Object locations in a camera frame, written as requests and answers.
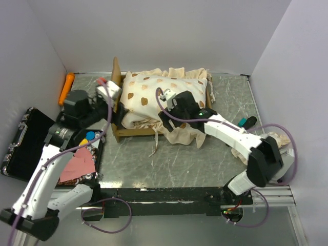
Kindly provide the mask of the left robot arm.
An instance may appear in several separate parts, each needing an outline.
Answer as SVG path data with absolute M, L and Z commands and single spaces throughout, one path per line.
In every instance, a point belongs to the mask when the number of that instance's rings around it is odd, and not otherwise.
M 54 124 L 49 128 L 44 147 L 26 188 L 10 208 L 1 210 L 1 221 L 38 240 L 48 240 L 56 231 L 59 222 L 80 205 L 95 206 L 101 202 L 100 185 L 93 179 L 83 180 L 71 191 L 52 200 L 51 194 L 65 167 L 75 161 L 82 169 L 88 163 L 78 155 L 101 142 L 105 130 L 86 143 L 88 127 L 105 119 L 108 124 L 121 119 L 126 113 L 118 97 L 121 88 L 96 88 L 94 98 L 84 90 L 69 92 Z

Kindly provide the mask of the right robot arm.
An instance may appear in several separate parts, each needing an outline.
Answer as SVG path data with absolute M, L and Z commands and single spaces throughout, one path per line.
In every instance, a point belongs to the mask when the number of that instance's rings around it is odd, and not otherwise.
M 255 187 L 264 188 L 283 167 L 274 138 L 254 135 L 224 119 L 215 110 L 201 108 L 190 91 L 176 94 L 170 89 L 156 89 L 158 104 L 165 102 L 158 114 L 163 126 L 172 132 L 182 124 L 223 141 L 248 162 L 246 170 L 233 177 L 221 189 L 220 196 L 235 204 L 243 194 Z

